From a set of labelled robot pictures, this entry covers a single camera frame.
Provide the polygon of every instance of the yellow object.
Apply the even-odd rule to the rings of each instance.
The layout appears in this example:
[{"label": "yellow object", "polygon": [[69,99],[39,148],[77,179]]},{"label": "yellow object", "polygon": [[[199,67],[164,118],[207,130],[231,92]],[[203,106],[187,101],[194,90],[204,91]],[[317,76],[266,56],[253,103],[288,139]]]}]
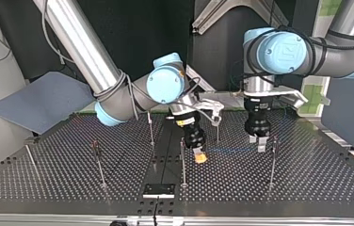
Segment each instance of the yellow object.
[{"label": "yellow object", "polygon": [[207,157],[205,153],[195,153],[195,162],[200,164],[206,162]]},{"label": "yellow object", "polygon": [[184,121],[177,121],[177,125],[178,126],[183,126],[184,125]]}]

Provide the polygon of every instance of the perforated metal table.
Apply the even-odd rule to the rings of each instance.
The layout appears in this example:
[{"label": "perforated metal table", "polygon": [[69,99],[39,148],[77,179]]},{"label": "perforated metal table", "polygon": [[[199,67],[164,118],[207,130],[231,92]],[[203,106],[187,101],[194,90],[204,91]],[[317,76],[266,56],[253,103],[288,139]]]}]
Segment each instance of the perforated metal table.
[{"label": "perforated metal table", "polygon": [[[213,218],[224,222],[220,225],[259,218],[279,218],[279,223],[281,218],[297,218],[297,223],[300,218],[354,218],[354,156],[293,112],[269,114],[271,137],[281,141],[273,186],[271,144],[265,153],[249,144],[246,112],[222,113],[219,143],[216,128],[201,121],[209,160],[198,165],[185,151],[188,187],[180,186],[182,130],[165,115],[152,117],[155,147],[146,115],[116,127],[79,115],[30,147],[37,169],[25,149],[5,159],[0,163],[0,218],[35,214],[151,221],[155,216],[159,222],[181,217],[185,224]],[[106,189],[91,153],[93,139],[104,150]],[[146,184],[174,184],[175,197],[143,199]]]}]

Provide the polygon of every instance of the metal plate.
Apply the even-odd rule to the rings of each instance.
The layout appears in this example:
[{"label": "metal plate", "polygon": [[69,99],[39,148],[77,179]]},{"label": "metal plate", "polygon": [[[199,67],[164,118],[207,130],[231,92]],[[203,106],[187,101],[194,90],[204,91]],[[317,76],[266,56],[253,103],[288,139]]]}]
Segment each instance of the metal plate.
[{"label": "metal plate", "polygon": [[[69,213],[77,210],[83,211],[82,214],[87,213],[85,211],[136,214],[142,184],[153,156],[146,117],[142,115],[139,121],[106,127],[95,116],[77,116],[38,145],[31,146],[38,171],[26,152],[7,159],[4,165],[0,164],[0,202],[3,203],[0,212],[52,213],[60,210]],[[152,115],[152,118],[153,135],[157,138],[164,116]],[[103,150],[102,166],[107,189],[100,186],[100,172],[90,148],[94,139],[99,140]],[[15,208],[6,209],[9,203]],[[109,212],[112,204],[118,209],[112,208]],[[123,205],[130,208],[120,213]]]},{"label": "metal plate", "polygon": [[[185,189],[179,186],[181,128],[171,121],[161,126],[164,116],[153,115],[153,150],[145,117],[117,127],[104,127],[93,116],[71,120],[33,147],[40,178],[26,153],[12,156],[0,164],[0,213],[354,218],[354,156],[289,112],[269,114],[281,141],[271,189],[271,143],[265,153],[249,144],[245,112],[223,112],[219,144],[216,128],[202,119],[209,160],[197,165],[185,153]],[[106,192],[89,148],[95,138],[105,149]],[[175,198],[143,200],[148,183],[175,184]]]},{"label": "metal plate", "polygon": [[0,100],[0,117],[41,135],[94,101],[89,85],[48,72]]},{"label": "metal plate", "polygon": [[[196,164],[185,151],[188,187],[180,187],[175,215],[354,217],[354,156],[347,150],[307,121],[274,111],[267,151],[257,153],[244,131],[247,115],[224,112],[222,117],[219,144],[216,129],[201,123],[208,135],[205,164]],[[281,147],[270,186],[273,137]]]}]

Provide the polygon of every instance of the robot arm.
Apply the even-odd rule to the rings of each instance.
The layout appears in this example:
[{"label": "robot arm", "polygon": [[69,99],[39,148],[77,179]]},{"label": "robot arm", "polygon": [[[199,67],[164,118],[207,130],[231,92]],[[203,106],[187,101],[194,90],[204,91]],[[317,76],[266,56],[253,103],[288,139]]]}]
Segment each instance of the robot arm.
[{"label": "robot arm", "polygon": [[249,112],[245,129],[251,140],[259,137],[259,151],[265,149],[270,124],[266,112],[273,96],[283,96],[299,108],[307,102],[298,91],[276,87],[279,74],[354,78],[354,0],[344,0],[325,38],[308,38],[295,29],[259,28],[246,32],[244,94]]},{"label": "robot arm", "polygon": [[201,101],[189,92],[183,93],[188,89],[188,83],[178,54],[156,59],[154,70],[132,83],[106,52],[75,0],[34,2],[93,89],[97,97],[95,111],[101,123],[117,125],[156,105],[170,104],[177,124],[184,128],[186,147],[201,154],[201,160],[197,162],[206,160],[203,154],[205,133],[199,126],[201,117],[197,110],[213,110],[212,121],[218,126],[221,121],[219,111],[224,105],[211,100]]}]

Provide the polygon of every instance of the thin metal pin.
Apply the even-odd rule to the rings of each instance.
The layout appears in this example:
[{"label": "thin metal pin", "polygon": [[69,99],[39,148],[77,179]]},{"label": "thin metal pin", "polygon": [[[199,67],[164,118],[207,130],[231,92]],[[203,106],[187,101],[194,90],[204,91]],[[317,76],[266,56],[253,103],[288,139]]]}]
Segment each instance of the thin metal pin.
[{"label": "thin metal pin", "polygon": [[217,144],[220,142],[220,138],[219,138],[219,129],[218,129],[218,126],[217,126]]},{"label": "thin metal pin", "polygon": [[151,132],[151,145],[154,145],[154,141],[153,141],[153,128],[152,128],[152,119],[151,119],[151,113],[148,111],[147,112],[148,115],[148,124],[150,125],[150,132]]},{"label": "thin metal pin", "polygon": [[39,169],[37,169],[37,164],[36,164],[36,161],[34,160],[34,157],[33,157],[33,154],[31,153],[31,150],[30,150],[30,147],[28,146],[28,144],[24,145],[27,149],[27,153],[28,153],[28,156],[30,158],[30,161],[31,163],[33,163],[33,167],[34,167],[34,170],[36,171],[37,175],[39,176],[40,178],[40,175],[39,175]]},{"label": "thin metal pin", "polygon": [[102,166],[101,166],[101,161],[98,160],[98,168],[100,169],[100,173],[101,173],[101,178],[102,178],[102,187],[107,187],[107,184],[105,182],[105,178],[104,178],[104,172],[103,172],[103,169],[102,169]]},{"label": "thin metal pin", "polygon": [[272,187],[274,186],[274,171],[276,167],[276,160],[277,160],[277,152],[279,151],[279,141],[277,137],[273,138],[273,164],[271,167],[271,175],[270,175],[270,185],[269,185],[269,190],[271,191]]},{"label": "thin metal pin", "polygon": [[184,145],[184,138],[181,138],[180,142],[180,152],[181,152],[181,160],[183,162],[183,183],[181,184],[182,187],[187,187],[188,184],[186,183],[186,178],[185,178],[185,145]]}]

